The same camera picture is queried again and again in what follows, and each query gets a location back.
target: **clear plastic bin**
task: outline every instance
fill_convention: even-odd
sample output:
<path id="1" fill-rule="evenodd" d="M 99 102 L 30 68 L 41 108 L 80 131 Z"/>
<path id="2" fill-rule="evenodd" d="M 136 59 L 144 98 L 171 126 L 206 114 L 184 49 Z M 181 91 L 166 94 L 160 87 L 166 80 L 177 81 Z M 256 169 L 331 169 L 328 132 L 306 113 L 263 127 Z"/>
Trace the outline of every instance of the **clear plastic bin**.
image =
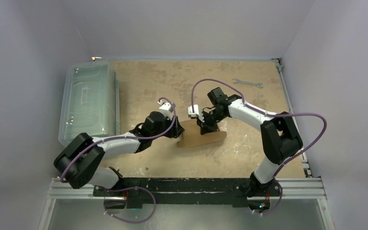
<path id="1" fill-rule="evenodd" d="M 119 134 L 119 83 L 107 60 L 78 64 L 67 72 L 58 140 L 65 147 L 79 133 Z"/>

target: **wrench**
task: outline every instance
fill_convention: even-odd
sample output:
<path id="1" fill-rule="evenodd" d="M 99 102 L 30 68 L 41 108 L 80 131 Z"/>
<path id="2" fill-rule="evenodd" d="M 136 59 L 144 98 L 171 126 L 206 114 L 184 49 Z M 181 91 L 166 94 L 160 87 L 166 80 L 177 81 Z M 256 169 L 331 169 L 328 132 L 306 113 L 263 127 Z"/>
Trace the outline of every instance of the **wrench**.
<path id="1" fill-rule="evenodd" d="M 234 78 L 232 80 L 233 80 L 233 83 L 235 83 L 235 84 L 240 83 L 240 84 L 246 84 L 246 85 L 256 86 L 259 89 L 263 88 L 263 84 L 262 83 L 252 83 L 252 82 L 248 82 L 248 81 L 241 81 L 241 80 L 239 80 L 237 78 Z"/>

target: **glass panel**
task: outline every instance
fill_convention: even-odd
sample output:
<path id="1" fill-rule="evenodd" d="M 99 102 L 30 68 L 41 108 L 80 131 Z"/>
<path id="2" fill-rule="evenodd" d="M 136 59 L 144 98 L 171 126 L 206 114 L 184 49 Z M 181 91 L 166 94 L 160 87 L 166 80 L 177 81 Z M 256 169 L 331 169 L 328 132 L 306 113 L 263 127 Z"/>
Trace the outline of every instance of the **glass panel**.
<path id="1" fill-rule="evenodd" d="M 50 230 L 324 230 L 316 199 L 283 200 L 263 218 L 248 208 L 221 205 L 157 205 L 154 216 L 142 224 L 128 224 L 104 215 L 103 200 L 57 200 Z M 119 217 L 141 220 L 152 210 L 120 210 Z"/>

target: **black mounting bar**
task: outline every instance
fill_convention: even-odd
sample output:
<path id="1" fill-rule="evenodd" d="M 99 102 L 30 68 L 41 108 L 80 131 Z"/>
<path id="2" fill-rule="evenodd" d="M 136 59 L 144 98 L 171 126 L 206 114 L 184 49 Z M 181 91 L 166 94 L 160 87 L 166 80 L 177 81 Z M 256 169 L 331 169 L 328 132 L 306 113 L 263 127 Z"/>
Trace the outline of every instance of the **black mounting bar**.
<path id="1" fill-rule="evenodd" d="M 255 201 L 247 200 L 249 178 L 124 178 L 124 188 L 144 187 L 156 198 L 157 204 L 181 205 L 232 205 L 255 209 Z M 270 196 L 280 196 L 275 183 L 268 187 Z M 266 197 L 267 190 L 255 196 Z M 99 187 L 94 196 L 124 196 L 110 193 Z M 143 204 L 153 204 L 153 200 L 142 190 L 129 190 L 126 208 L 142 208 Z"/>

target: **container lid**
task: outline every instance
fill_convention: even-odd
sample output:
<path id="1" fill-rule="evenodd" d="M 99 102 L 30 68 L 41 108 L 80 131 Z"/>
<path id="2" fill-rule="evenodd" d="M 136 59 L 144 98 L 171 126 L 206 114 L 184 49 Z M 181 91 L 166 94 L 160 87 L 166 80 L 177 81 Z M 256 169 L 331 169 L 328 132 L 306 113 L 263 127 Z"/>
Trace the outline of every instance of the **container lid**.
<path id="1" fill-rule="evenodd" d="M 112 82 L 115 83 L 115 76 L 107 60 L 69 68 L 58 133 L 63 146 L 83 132 L 94 137 L 115 134 L 115 86 Z"/>

